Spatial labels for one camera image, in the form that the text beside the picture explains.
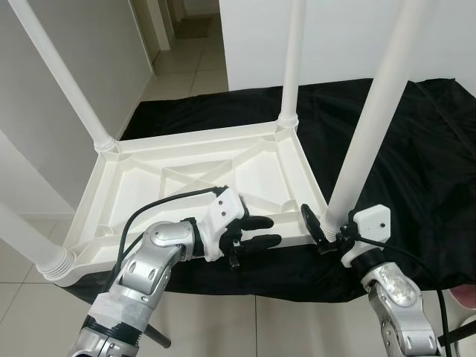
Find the black table cloth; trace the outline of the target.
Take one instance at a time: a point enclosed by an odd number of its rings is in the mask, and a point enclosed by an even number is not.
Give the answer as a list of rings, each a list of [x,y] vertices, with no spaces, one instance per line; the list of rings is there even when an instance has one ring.
[[[297,134],[324,197],[330,197],[371,81],[303,85]],[[281,89],[269,86],[144,101],[123,133],[139,139],[228,128],[275,119]],[[387,205],[392,231],[385,255],[420,289],[451,289],[476,280],[474,261],[476,99],[452,79],[408,82],[357,208]],[[257,295],[293,302],[343,303],[364,296],[359,279],[313,245],[244,257],[177,264],[168,292]]]

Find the pink seat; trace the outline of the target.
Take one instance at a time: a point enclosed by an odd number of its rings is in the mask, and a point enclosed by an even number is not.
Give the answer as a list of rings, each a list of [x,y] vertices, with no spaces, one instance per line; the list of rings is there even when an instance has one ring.
[[[450,289],[450,295],[460,306],[466,309],[476,309],[476,285],[473,283],[466,283],[466,285]]]

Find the beige door frame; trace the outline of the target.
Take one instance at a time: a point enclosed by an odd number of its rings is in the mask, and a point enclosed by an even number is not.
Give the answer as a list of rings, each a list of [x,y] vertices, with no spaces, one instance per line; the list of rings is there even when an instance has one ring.
[[[176,35],[167,0],[130,0],[130,4],[149,58],[169,51]]]

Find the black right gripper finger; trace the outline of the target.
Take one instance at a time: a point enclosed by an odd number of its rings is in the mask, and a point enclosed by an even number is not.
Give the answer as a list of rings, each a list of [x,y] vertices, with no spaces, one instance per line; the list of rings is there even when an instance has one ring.
[[[314,242],[326,241],[323,229],[320,224],[320,219],[309,205],[300,206],[300,214],[302,215],[303,224],[307,233]]]

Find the black metal bar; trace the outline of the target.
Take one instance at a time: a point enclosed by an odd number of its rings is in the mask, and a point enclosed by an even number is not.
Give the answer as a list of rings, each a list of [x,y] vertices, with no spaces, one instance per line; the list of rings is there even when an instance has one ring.
[[[454,344],[467,337],[476,334],[476,321],[470,321],[462,324],[461,327],[450,330],[438,338],[438,342],[441,346],[448,346],[448,344]]]

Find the black metal stand leg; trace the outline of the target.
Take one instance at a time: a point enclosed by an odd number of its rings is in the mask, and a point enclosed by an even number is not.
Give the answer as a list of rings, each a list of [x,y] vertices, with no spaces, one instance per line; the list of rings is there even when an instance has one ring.
[[[163,333],[160,333],[152,324],[149,324],[144,331],[144,334],[149,337],[150,340],[159,344],[159,346],[163,348],[170,348],[171,347],[171,340],[169,337],[165,336]]]

